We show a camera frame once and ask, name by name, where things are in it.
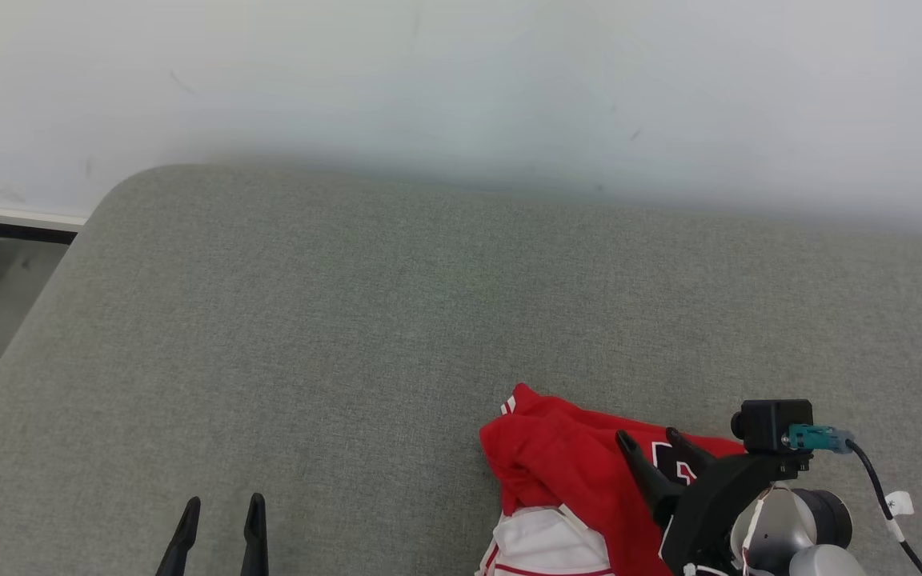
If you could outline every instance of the baseboard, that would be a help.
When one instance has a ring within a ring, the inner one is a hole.
[[[0,208],[0,225],[36,227],[41,230],[60,230],[61,232],[80,232],[87,218],[78,216],[61,216],[26,210]]]
[[[70,244],[87,218],[0,208],[0,238]]]

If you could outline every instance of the red garment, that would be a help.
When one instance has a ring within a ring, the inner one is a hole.
[[[670,576],[656,555],[661,531],[615,441],[617,430],[628,431],[652,454],[654,466],[688,484],[696,475],[684,462],[673,462],[665,427],[582,410],[562,398],[539,396],[523,383],[501,411],[479,437],[500,480],[505,515],[526,506],[564,504],[603,534],[617,576]],[[745,451],[723,438],[688,437],[718,457]]]

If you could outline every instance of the gray fabric couch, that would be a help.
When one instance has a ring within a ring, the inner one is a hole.
[[[516,382],[728,435],[743,398],[856,432],[922,555],[922,237],[208,166],[122,183],[0,361],[0,575],[470,574],[477,430]],[[852,456],[802,485],[914,574]]]

